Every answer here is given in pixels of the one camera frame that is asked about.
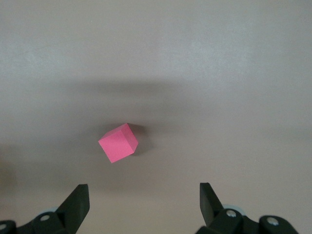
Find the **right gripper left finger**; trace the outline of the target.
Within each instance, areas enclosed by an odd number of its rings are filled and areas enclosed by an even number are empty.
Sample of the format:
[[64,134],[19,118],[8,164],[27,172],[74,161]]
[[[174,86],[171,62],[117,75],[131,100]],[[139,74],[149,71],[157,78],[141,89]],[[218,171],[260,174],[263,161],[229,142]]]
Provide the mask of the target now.
[[35,234],[76,234],[90,209],[87,184],[78,185],[54,211],[32,221]]

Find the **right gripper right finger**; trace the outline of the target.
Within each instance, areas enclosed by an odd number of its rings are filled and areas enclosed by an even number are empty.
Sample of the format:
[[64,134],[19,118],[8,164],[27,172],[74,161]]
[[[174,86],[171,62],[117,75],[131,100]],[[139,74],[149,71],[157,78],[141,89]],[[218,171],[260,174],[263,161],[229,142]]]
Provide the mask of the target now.
[[205,226],[196,234],[241,234],[243,216],[234,209],[225,209],[210,183],[200,183],[199,193]]

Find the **red foam block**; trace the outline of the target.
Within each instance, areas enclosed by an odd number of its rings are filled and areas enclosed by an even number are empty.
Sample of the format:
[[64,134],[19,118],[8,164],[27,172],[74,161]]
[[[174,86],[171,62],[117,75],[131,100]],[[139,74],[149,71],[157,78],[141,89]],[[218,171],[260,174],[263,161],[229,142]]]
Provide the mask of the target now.
[[98,143],[111,163],[132,155],[138,146],[138,140],[128,123],[107,132]]

